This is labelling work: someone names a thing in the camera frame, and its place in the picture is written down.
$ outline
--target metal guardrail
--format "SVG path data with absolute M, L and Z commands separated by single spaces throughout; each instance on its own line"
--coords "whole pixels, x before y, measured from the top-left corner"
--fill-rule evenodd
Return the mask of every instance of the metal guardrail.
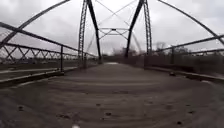
M 7 77 L 9 77 L 9 80 L 7 81 L 11 80 L 13 83 L 15 79 L 24 79 L 30 77 L 30 75 L 32 75 L 32 77 L 38 74 L 46 76 L 48 72 L 64 73 L 67 71 L 67 67 L 80 66 L 80 68 L 85 68 L 88 65 L 97 64 L 97 57 L 95 55 L 83 52 L 83 60 L 85 63 L 83 63 L 83 65 L 78 65 L 79 51 L 75 48 L 2 22 L 0 22 L 0 27 L 54 44 L 60 48 L 60 50 L 48 50 L 45 48 L 35 48 L 21 44 L 4 43 L 0 47 L 0 71 L 3 71 L 0 74 L 0 80 L 7 79 Z

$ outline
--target bridge deck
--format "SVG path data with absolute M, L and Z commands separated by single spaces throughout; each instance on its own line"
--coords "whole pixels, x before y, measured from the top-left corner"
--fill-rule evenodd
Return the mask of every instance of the bridge deck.
M 101 65 L 0 91 L 4 128 L 224 127 L 220 85 Z

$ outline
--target sky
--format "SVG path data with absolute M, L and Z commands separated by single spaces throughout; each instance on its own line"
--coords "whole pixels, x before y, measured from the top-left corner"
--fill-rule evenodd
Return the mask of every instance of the sky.
M 0 2 L 0 21 L 18 27 L 33 15 L 60 2 L 61 0 L 1 0 Z M 97 22 L 100 23 L 112 13 L 103 7 L 105 5 L 112 11 L 117 11 L 133 0 L 92 0 Z M 207 25 L 218 34 L 224 33 L 224 1 L 223 0 L 166 0 L 166 2 L 191 14 L 202 23 Z M 150 17 L 152 23 L 153 47 L 158 42 L 165 42 L 166 47 L 176 44 L 183 44 L 190 41 L 211 37 L 201 26 L 194 23 L 186 16 L 167 7 L 157 0 L 148 0 Z M 118 13 L 120 18 L 113 16 L 110 20 L 99 25 L 100 28 L 129 28 L 124 21 L 131 23 L 138 1 Z M 57 42 L 78 47 L 78 35 L 82 0 L 71 0 L 70 2 L 48 12 L 38 20 L 30 24 L 25 30 L 55 40 Z M 134 27 L 134 34 L 140 44 L 140 49 L 146 49 L 145 22 L 143 9 Z M 0 39 L 3 39 L 10 31 L 0 28 Z M 88 13 L 85 50 L 94 35 L 92 20 Z M 28 46 L 40 47 L 51 50 L 59 50 L 55 45 L 18 34 L 10 43 L 23 44 Z M 106 36 L 100 40 L 103 53 L 112 53 L 113 50 L 125 47 L 127 41 L 120 36 Z M 131 45 L 136 50 L 136 41 L 132 37 Z M 206 42 L 190 46 L 189 49 L 204 50 L 223 47 L 218 41 Z M 89 49 L 89 52 L 96 54 L 96 41 Z

